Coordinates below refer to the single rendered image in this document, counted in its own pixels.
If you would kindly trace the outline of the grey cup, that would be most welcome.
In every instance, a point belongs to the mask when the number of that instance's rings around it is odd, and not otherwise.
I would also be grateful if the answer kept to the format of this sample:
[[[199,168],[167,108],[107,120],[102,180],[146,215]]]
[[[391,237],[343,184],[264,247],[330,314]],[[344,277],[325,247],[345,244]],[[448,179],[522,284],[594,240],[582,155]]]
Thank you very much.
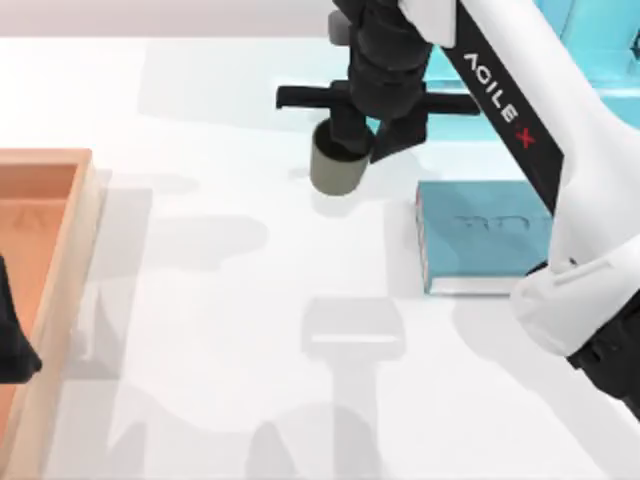
[[[373,133],[366,128],[364,149],[356,152],[334,141],[330,120],[320,122],[312,134],[310,180],[313,187],[328,196],[345,196],[353,192],[369,165]]]

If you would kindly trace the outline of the pale grey rounded box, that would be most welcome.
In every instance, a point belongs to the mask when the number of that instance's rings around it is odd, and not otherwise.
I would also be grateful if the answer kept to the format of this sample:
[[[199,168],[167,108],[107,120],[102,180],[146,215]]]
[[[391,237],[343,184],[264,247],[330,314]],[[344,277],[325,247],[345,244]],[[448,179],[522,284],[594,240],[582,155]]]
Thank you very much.
[[[348,46],[350,38],[350,21],[339,10],[334,10],[328,16],[327,22],[329,41],[336,46]]]

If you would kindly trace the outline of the blue book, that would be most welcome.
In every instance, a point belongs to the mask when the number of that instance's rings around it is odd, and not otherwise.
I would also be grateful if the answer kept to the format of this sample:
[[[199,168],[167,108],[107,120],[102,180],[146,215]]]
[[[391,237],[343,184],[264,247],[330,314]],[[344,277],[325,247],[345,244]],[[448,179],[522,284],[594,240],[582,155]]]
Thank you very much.
[[[547,258],[552,217],[525,181],[421,181],[415,218],[428,295],[508,296]]]

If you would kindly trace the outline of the salmon-coloured shallow box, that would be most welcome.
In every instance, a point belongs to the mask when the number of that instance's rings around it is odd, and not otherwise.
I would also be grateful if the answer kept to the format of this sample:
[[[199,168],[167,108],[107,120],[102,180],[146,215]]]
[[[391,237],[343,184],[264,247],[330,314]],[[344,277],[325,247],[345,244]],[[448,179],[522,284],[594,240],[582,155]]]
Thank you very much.
[[[92,153],[0,148],[0,255],[18,318],[43,361],[0,386],[0,480],[41,480],[104,190]]]

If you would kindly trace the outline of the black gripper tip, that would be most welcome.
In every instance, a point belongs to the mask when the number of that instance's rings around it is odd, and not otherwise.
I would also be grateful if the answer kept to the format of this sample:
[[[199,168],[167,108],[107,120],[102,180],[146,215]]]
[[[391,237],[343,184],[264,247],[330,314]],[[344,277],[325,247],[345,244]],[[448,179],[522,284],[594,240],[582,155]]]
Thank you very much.
[[[20,326],[4,257],[0,255],[0,384],[28,383],[42,360]]]

